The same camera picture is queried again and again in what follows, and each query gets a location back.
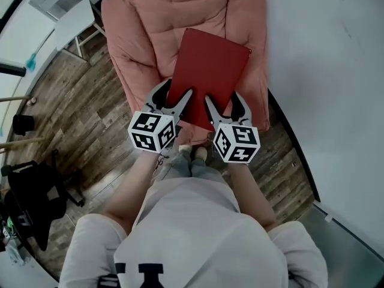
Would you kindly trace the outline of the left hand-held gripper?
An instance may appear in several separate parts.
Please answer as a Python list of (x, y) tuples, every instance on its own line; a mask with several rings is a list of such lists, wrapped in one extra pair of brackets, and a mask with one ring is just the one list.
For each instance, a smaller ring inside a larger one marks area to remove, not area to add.
[(136, 111), (128, 126), (128, 133), (135, 148), (160, 153), (173, 144), (180, 120), (193, 90), (190, 88), (173, 107), (165, 107), (172, 80), (155, 86), (145, 98), (141, 111)]

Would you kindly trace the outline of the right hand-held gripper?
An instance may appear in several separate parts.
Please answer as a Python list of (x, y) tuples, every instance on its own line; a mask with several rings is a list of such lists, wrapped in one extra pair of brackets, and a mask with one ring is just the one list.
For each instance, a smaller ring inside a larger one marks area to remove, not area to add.
[[(251, 110), (244, 98), (234, 91), (230, 100), (232, 102), (230, 119), (250, 121)], [(222, 161), (249, 164), (260, 149), (257, 128), (238, 122), (224, 123), (226, 119), (219, 114), (210, 96), (205, 96), (205, 103), (209, 121), (215, 130), (213, 144)]]

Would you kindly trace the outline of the red book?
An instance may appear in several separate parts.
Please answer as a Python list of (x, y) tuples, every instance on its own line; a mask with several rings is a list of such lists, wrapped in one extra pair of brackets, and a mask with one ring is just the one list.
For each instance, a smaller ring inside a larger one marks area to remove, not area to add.
[(181, 120), (212, 131), (205, 97), (209, 96), (218, 113), (224, 113), (235, 90), (251, 49), (225, 38), (188, 28), (182, 37), (167, 96), (167, 106), (174, 106), (189, 89), (189, 99)]

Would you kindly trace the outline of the pink armchair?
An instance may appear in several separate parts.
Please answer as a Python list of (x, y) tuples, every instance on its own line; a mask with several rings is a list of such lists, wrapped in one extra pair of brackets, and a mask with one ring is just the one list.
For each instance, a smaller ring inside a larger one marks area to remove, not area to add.
[[(251, 49), (235, 87), (251, 110), (259, 131), (269, 128), (266, 0), (103, 0), (102, 20), (115, 70), (133, 111), (149, 92), (172, 79), (188, 28)], [(198, 145), (211, 131), (180, 121), (177, 142)]]

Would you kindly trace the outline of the person's right forearm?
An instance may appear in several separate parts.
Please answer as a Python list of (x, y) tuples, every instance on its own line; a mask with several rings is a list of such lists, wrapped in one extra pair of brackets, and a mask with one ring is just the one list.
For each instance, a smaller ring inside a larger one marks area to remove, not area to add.
[(228, 164), (233, 192), (240, 211), (255, 219), (266, 232), (278, 226), (274, 210), (245, 164)]

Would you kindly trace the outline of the person's right shoe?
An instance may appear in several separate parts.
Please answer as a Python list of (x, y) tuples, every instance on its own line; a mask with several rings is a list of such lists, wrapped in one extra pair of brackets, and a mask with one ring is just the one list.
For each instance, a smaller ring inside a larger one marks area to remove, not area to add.
[(208, 150), (203, 146), (198, 147), (194, 152), (195, 160), (202, 160), (203, 162), (205, 162), (207, 157), (208, 157)]

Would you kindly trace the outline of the person's grey trousers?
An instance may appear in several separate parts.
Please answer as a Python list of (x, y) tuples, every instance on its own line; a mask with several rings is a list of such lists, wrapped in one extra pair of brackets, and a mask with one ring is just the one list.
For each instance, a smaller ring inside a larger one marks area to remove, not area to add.
[(208, 167), (201, 159), (195, 158), (192, 160), (191, 156), (185, 152), (177, 153), (171, 161), (162, 168), (158, 180), (189, 177), (226, 184), (226, 181), (219, 171)]

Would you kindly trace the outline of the black baseboard strip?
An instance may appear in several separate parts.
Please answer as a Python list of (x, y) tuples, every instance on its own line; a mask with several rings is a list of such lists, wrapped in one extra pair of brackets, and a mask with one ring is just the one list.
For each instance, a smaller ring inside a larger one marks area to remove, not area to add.
[(314, 194), (315, 200), (318, 202), (321, 202), (319, 192), (318, 192), (318, 189), (316, 187), (316, 183), (315, 183), (314, 178), (313, 178), (313, 174), (310, 170), (310, 167), (308, 165), (308, 162), (307, 162), (307, 159), (304, 155), (304, 152), (303, 152), (303, 150), (302, 150), (302, 148), (298, 142), (298, 139), (297, 139), (292, 127), (290, 126), (285, 114), (283, 113), (280, 105), (278, 104), (278, 102), (276, 101), (275, 97), (273, 96), (273, 94), (270, 90), (268, 90), (268, 101), (269, 101), (269, 104), (271, 105), (271, 107), (273, 108), (275, 114), (278, 116), (279, 120), (281, 121), (285, 131), (288, 134), (289, 139), (292, 142), (294, 149), (296, 150), (296, 152), (298, 154), (298, 157), (301, 161), (302, 167), (303, 167), (305, 174), (308, 178), (311, 190)]

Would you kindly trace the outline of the white side table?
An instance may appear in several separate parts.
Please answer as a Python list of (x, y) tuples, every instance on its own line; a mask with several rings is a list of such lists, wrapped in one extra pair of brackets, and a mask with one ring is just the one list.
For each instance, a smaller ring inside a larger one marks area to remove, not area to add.
[[(70, 9), (65, 15), (63, 15), (55, 23), (54, 28), (56, 50), (58, 52), (63, 52), (66, 55), (81, 61), (82, 63), (87, 63), (87, 60), (83, 58), (81, 47), (93, 37), (95, 37), (98, 33), (106, 36), (104, 29), (96, 23), (92, 6), (93, 5), (91, 4), (90, 0), (82, 0), (72, 9)], [(91, 26), (93, 26), (96, 31), (85, 38), (83, 41), (79, 41), (78, 36)], [(76, 43), (78, 54), (70, 52), (67, 49), (67, 46), (73, 40)]]

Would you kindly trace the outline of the person's white shirt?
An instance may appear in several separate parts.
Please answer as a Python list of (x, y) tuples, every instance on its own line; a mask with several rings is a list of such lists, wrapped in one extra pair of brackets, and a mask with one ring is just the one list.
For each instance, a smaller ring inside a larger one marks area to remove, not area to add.
[(173, 178), (147, 192), (131, 232), (101, 214), (76, 225), (59, 288), (327, 288), (320, 250), (298, 221), (266, 231), (242, 214), (232, 190)]

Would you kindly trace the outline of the teal duster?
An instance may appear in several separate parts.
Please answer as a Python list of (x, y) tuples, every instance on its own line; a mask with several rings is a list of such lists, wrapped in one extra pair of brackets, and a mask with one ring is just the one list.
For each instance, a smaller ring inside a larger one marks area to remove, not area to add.
[(25, 62), (25, 68), (32, 73), (36, 68), (36, 53), (32, 53), (28, 60)]

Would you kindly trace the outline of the wooden stick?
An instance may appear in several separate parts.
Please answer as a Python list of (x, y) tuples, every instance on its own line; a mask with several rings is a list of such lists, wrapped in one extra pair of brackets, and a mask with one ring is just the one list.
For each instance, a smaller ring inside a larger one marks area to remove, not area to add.
[(36, 137), (32, 139), (17, 140), (11, 142), (0, 143), (0, 149), (11, 149), (17, 146), (23, 146), (30, 143), (42, 142), (45, 141), (44, 137)]
[(31, 99), (30, 96), (19, 96), (19, 97), (5, 97), (5, 98), (0, 98), (0, 103), (3, 102), (8, 102), (8, 101), (17, 101), (17, 100), (29, 100)]

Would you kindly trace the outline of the black office chair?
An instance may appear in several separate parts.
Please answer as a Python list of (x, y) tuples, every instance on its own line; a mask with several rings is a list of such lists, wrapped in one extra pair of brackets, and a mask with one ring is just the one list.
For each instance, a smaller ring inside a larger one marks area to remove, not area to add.
[(76, 200), (65, 187), (67, 181), (78, 178), (82, 171), (77, 169), (68, 175), (59, 173), (58, 154), (57, 149), (52, 151), (51, 164), (29, 161), (1, 167), (1, 175), (7, 178), (10, 186), (4, 205), (16, 233), (22, 242), (34, 238), (42, 251), (47, 249), (52, 222), (65, 215), (67, 202), (80, 208), (85, 204), (82, 199)]

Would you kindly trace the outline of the black framed window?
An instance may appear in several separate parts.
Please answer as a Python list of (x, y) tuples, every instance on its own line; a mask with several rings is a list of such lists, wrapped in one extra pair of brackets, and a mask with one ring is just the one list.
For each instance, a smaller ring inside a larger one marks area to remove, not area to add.
[(27, 38), (27, 17), (24, 15), (26, 0), (13, 0), (0, 12), (0, 73), (25, 77), (25, 62), (32, 53)]

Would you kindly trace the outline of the grey metal door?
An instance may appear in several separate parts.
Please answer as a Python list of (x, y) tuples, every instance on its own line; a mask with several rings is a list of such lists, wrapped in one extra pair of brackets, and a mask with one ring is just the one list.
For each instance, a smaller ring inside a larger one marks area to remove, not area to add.
[(315, 205), (299, 221), (326, 260), (329, 288), (384, 288), (384, 258), (341, 223)]

